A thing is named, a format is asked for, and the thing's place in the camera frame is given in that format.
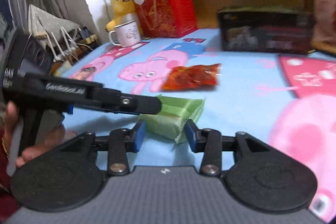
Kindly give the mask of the person's left hand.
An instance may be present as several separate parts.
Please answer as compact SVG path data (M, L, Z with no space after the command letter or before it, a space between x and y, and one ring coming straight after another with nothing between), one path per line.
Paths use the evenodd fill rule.
M53 110L46 110L42 114L42 120L38 128L33 130L29 142L24 146L21 153L16 154L15 166L19 168L63 142L76 137L77 132L66 129L63 121L64 115ZM19 129L21 129L21 111L14 102L10 101L6 104L1 127L3 131L1 149L8 162L11 157L13 139L15 139Z

